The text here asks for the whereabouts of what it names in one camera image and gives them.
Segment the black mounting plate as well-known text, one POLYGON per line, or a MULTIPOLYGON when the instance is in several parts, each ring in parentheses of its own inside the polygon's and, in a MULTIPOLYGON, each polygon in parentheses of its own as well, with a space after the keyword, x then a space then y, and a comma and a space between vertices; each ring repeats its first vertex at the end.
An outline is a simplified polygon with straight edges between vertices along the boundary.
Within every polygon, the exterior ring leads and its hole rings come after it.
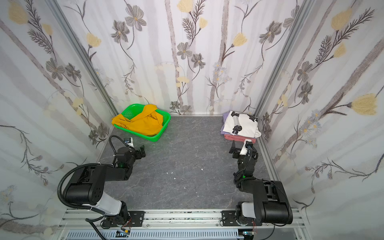
POLYGON ((145 219, 145 211, 129 211, 130 219, 128 226, 129 227, 142 227, 143 221, 145 219))
POLYGON ((238 222, 236 219, 236 211, 224 210, 221 211, 222 219, 220 220, 221 227, 236 227, 238 222))

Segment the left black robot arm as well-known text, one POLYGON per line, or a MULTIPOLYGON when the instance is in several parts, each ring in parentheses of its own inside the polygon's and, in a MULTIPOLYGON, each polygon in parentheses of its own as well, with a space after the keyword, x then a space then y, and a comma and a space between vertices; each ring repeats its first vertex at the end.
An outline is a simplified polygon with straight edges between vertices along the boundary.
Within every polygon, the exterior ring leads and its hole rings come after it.
POLYGON ((124 226, 132 221, 127 204, 105 192, 106 182, 127 181, 136 160, 146 156, 145 147, 123 147, 115 153, 112 164, 84 164, 70 170, 60 180, 57 194, 67 207, 85 209, 102 215, 103 228, 124 226))

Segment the pink folded t shirt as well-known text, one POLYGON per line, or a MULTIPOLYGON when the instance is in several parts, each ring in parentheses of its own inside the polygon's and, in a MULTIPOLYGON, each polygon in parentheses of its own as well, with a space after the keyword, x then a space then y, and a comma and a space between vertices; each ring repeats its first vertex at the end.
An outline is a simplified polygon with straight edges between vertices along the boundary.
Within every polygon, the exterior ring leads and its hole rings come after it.
POLYGON ((229 134, 225 134, 224 135, 225 139, 226 140, 230 140, 230 141, 236 141, 236 142, 244 142, 244 141, 250 141, 252 142, 253 144, 257 141, 256 139, 254 138, 247 138, 247 137, 243 137, 243 136, 238 136, 238 135, 229 135, 229 134))

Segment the yellow t shirt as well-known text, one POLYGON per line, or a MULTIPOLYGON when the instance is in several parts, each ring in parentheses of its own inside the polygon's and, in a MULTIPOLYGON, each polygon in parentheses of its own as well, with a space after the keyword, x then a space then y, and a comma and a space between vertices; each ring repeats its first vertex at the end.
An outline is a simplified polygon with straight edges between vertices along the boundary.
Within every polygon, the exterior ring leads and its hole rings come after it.
POLYGON ((130 105, 112 118, 112 125, 147 137, 157 135, 163 129, 163 123, 164 116, 152 104, 130 105))

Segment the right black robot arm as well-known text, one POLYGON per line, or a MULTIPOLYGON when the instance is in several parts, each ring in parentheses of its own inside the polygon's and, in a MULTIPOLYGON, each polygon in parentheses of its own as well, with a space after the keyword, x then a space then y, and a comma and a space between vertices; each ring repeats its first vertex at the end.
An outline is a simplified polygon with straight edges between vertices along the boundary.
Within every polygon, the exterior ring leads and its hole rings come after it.
POLYGON ((234 185, 243 193, 251 194, 251 202, 239 202, 235 210, 235 221, 240 226, 273 224, 279 227, 293 222, 293 211, 280 181, 259 179, 254 176, 258 151, 250 140, 241 148, 233 141, 229 153, 237 160, 234 185))

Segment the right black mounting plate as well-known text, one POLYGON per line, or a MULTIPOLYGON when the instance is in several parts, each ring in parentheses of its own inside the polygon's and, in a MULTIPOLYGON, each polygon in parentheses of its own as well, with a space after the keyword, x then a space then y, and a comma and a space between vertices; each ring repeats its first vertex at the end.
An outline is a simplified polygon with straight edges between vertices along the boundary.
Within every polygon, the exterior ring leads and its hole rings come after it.
POLYGON ((221 211, 222 219, 220 220, 221 227, 236 227, 238 222, 236 219, 236 211, 224 210, 221 211))

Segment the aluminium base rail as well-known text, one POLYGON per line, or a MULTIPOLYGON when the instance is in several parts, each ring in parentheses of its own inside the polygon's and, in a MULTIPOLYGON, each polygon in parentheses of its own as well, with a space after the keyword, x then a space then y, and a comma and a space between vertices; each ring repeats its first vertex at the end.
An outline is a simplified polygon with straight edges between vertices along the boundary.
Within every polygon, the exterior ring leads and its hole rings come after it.
POLYGON ((95 226, 101 231, 120 230, 128 233, 131 230, 238 230, 243 240, 309 240, 305 222, 297 209, 293 209, 293 222, 290 225, 279 227, 273 224, 262 224, 261 226, 236 226, 221 227, 222 219, 219 209, 211 210, 136 210, 145 211, 145 219, 142 227, 110 227, 101 228, 101 222, 95 222, 95 226))

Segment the green plastic basket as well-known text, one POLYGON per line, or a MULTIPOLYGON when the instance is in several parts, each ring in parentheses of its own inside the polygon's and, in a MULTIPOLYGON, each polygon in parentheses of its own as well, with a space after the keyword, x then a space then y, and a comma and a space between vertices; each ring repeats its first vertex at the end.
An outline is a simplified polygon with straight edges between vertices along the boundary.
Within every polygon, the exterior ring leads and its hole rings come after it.
POLYGON ((148 141, 151 141, 151 142, 156 142, 156 141, 158 141, 158 140, 160 139, 160 137, 162 136, 162 134, 164 133, 164 131, 165 131, 166 128, 168 127, 168 124, 169 124, 170 121, 171 121, 171 115, 170 115, 169 113, 167 113, 167 112, 165 112, 165 111, 162 111, 162 110, 159 110, 159 109, 158 109, 158 112, 164 116, 163 129, 162 129, 157 135, 152 136, 152 137, 143 136, 143 135, 140 135, 140 134, 133 133, 133 132, 131 132, 131 131, 122 129, 122 128, 117 127, 117 126, 114 126, 114 125, 113 125, 113 126, 116 127, 117 129, 126 131, 126 132, 128 132, 128 133, 131 133, 131 134, 133 134, 133 135, 135 135, 135 136, 138 136, 138 137, 140 137, 140 138, 143 138, 143 139, 145 139, 145 140, 148 140, 148 141))

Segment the right corner aluminium post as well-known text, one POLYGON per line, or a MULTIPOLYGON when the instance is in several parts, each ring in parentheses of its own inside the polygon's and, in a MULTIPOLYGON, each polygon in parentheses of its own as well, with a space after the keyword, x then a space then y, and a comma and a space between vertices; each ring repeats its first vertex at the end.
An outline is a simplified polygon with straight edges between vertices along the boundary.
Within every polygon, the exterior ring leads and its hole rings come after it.
POLYGON ((266 84, 264 90, 262 91, 260 101, 256 107, 255 112, 254 112, 255 116, 260 115, 262 108, 266 104, 266 102, 269 98, 269 95, 271 94, 271 91, 273 90, 274 85, 278 79, 278 75, 279 75, 280 71, 282 70, 284 64, 286 63, 288 56, 293 49, 295 41, 297 40, 298 35, 299 35, 302 27, 304 26, 315 2, 316 1, 312 1, 312 0, 303 1, 303 4, 298 11, 296 19, 293 22, 293 25, 292 25, 291 30, 289 31, 287 40, 283 45, 283 48, 280 52, 280 55, 276 61, 275 66, 272 70, 272 73, 271 73, 271 75, 267 81, 267 84, 266 84))

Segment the left corner aluminium post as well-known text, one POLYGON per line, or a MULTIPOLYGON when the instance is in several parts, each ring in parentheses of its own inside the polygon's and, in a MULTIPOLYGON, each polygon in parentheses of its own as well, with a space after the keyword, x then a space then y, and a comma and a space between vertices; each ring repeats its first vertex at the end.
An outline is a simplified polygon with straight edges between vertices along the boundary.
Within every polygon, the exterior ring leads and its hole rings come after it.
POLYGON ((87 52, 83 45, 81 44, 79 38, 77 37, 76 33, 72 29, 70 23, 68 22, 67 18, 65 17, 63 11, 60 8, 60 5, 57 1, 45 1, 46 4, 48 5, 50 11, 52 12, 53 16, 59 23, 61 29, 65 33, 65 36, 69 40, 72 48, 78 55, 79 59, 81 60, 82 64, 85 66, 88 74, 91 76, 91 79, 95 86, 97 87, 99 93, 105 100, 105 103, 109 107, 110 111, 112 112, 113 116, 116 116, 119 112, 117 108, 115 107, 114 103, 110 99, 110 96, 108 95, 101 79, 97 75, 97 72, 93 68, 93 64, 90 61, 87 52))

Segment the purple folded t shirt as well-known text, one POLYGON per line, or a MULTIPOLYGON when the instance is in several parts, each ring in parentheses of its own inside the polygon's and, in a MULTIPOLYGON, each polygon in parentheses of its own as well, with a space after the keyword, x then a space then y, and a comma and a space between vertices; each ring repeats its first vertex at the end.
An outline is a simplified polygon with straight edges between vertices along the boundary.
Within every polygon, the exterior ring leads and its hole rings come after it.
POLYGON ((223 125, 221 127, 221 134, 222 135, 229 134, 228 132, 224 131, 225 123, 226 123, 226 120, 227 120, 227 117, 228 117, 229 113, 230 113, 230 111, 223 113, 223 125))

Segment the white black folded t shirt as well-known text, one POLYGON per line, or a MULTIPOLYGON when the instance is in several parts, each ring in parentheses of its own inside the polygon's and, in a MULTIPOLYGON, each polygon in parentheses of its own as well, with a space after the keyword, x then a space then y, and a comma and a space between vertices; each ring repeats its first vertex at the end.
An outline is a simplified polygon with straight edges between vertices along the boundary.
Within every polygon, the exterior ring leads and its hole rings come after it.
POLYGON ((256 139, 262 135, 259 130, 258 120, 258 117, 254 115, 230 111, 224 131, 231 135, 256 139))

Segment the corner aluminium post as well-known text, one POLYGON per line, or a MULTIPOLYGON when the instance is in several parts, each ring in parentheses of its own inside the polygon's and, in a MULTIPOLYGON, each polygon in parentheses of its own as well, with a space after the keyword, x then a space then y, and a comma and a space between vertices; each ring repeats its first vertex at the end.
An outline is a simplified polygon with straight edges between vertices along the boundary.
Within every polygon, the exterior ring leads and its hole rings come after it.
POLYGON ((69 40, 72 48, 78 55, 79 59, 81 60, 82 64, 85 66, 88 74, 91 76, 91 79, 95 86, 97 87, 99 93, 105 100, 105 103, 109 107, 110 111, 112 112, 113 116, 116 116, 119 112, 117 108, 115 107, 114 103, 110 99, 110 96, 108 95, 101 79, 97 75, 97 72, 93 68, 93 64, 90 61, 87 52, 83 45, 81 44, 79 38, 77 37, 76 33, 72 29, 70 23, 68 22, 67 18, 65 17, 63 11, 60 8, 60 5, 57 1, 45 1, 46 4, 48 5, 50 11, 52 12, 53 16, 59 23, 61 29, 65 33, 65 36, 69 40))
POLYGON ((302 27, 304 26, 315 2, 316 1, 312 1, 312 0, 303 1, 303 4, 298 11, 296 19, 293 22, 293 25, 292 25, 291 30, 289 31, 287 40, 283 45, 283 48, 280 52, 280 55, 276 61, 275 66, 272 70, 272 73, 271 73, 271 75, 267 81, 267 84, 266 84, 264 90, 262 91, 260 101, 256 107, 255 112, 254 112, 255 116, 260 115, 262 108, 266 104, 266 102, 269 98, 269 95, 271 94, 271 91, 273 90, 274 85, 278 79, 278 75, 279 75, 280 71, 282 70, 284 64, 286 63, 288 56, 293 49, 295 41, 297 40, 298 35, 299 35, 302 27))

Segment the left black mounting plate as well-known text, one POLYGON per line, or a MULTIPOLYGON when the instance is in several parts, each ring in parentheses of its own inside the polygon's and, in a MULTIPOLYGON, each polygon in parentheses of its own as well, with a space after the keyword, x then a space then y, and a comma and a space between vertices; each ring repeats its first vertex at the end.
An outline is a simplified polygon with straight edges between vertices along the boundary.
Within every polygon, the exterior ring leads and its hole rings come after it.
POLYGON ((129 211, 130 219, 128 226, 129 227, 142 227, 143 221, 145 219, 145 211, 129 211))

